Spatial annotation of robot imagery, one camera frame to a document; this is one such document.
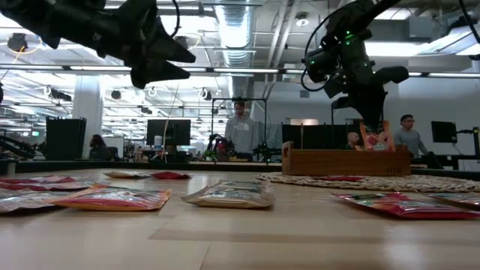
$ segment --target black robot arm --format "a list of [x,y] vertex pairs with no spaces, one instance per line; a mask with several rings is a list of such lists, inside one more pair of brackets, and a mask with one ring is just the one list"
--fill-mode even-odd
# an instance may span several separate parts
[[104,10],[106,0],[0,0],[0,11],[40,36],[53,49],[64,38],[116,57],[131,67],[134,86],[187,79],[190,74],[168,61],[196,58],[165,31],[156,0],[127,0]]
[[[383,0],[374,4],[371,0],[356,0],[340,7],[323,21],[329,19],[322,47],[306,53],[304,59],[305,73],[310,79],[315,83],[325,81],[323,87],[316,90],[325,89],[330,98],[348,94],[350,106],[374,131],[381,127],[386,96],[383,85],[390,81],[400,83],[408,79],[409,74],[405,67],[385,67],[374,73],[375,62],[369,59],[365,49],[365,40],[372,36],[367,27],[399,1]],[[307,90],[312,90],[303,83],[303,76],[301,81]]]

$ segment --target table surface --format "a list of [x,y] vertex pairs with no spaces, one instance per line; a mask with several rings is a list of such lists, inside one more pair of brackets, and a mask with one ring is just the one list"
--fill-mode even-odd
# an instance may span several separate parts
[[[105,171],[109,170],[54,174],[106,179]],[[0,269],[443,270],[480,266],[480,220],[395,220],[331,195],[358,191],[285,184],[272,184],[276,201],[268,210],[200,208],[180,197],[219,180],[252,181],[254,173],[190,174],[193,178],[186,181],[111,181],[120,187],[171,189],[172,198],[160,211],[67,208],[0,216]]]

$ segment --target wooden crate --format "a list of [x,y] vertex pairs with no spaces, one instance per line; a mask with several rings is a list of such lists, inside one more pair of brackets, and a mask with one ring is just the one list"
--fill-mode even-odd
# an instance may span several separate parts
[[348,151],[282,147],[282,173],[289,176],[409,176],[408,151]]

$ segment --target computer monitor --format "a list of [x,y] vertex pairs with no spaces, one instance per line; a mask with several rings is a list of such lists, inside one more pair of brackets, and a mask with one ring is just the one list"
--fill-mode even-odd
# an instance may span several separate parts
[[457,126],[452,122],[432,121],[434,143],[457,143]]
[[[148,120],[147,145],[153,146],[155,136],[164,136],[167,120]],[[166,127],[165,144],[167,146],[190,145],[191,120],[169,120]]]

